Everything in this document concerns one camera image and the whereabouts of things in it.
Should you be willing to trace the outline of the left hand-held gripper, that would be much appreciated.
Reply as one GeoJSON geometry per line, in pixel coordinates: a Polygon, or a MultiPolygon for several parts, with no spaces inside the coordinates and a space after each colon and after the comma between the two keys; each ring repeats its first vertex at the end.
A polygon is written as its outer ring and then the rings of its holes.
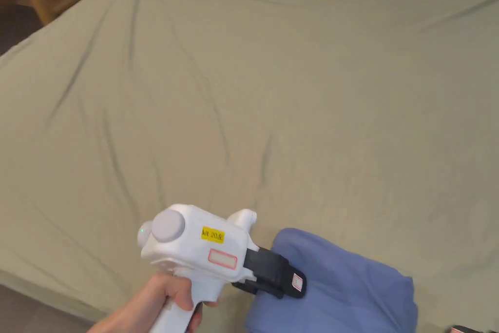
{"type": "Polygon", "coordinates": [[[168,301],[151,332],[186,332],[198,306],[215,302],[229,283],[252,295],[305,297],[305,274],[252,241],[256,221],[257,213],[249,209],[224,219],[194,205],[175,204],[142,224],[137,234],[141,257],[164,273],[190,280],[194,302],[194,311],[183,312],[168,301]]]}

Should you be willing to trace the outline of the person's left hand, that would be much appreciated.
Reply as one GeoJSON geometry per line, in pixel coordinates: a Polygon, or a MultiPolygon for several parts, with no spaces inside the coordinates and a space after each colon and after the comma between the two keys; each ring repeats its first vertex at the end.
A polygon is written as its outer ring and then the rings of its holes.
{"type": "Polygon", "coordinates": [[[120,313],[122,333],[145,333],[158,320],[167,302],[183,312],[194,311],[192,283],[184,277],[154,275],[120,313]]]}

